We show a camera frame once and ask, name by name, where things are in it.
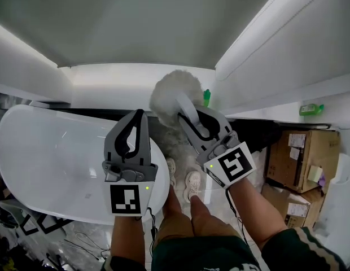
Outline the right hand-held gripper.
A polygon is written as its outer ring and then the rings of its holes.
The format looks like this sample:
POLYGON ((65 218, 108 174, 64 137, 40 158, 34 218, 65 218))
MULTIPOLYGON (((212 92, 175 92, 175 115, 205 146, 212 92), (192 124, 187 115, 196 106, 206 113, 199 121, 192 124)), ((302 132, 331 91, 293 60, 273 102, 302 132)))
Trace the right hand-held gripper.
POLYGON ((195 109, 200 121, 196 127, 185 115, 178 113, 177 117, 190 144, 197 153, 201 153, 197 162, 204 172, 227 189, 255 171, 255 162, 247 144, 238 140, 235 131, 231 132, 226 117, 208 107, 195 106, 195 109), (210 147, 212 139, 219 141, 210 147))

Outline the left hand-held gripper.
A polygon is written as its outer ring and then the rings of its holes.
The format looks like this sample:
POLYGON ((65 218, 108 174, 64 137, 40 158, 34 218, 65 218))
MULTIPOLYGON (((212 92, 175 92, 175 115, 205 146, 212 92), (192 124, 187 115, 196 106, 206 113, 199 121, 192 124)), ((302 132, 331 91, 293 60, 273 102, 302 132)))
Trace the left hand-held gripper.
POLYGON ((148 118, 143 109, 127 114, 110 130, 104 142, 104 159, 104 197, 109 212, 115 216, 144 216, 158 166, 151 164, 148 118), (131 151, 128 137, 133 128, 135 145, 131 151))

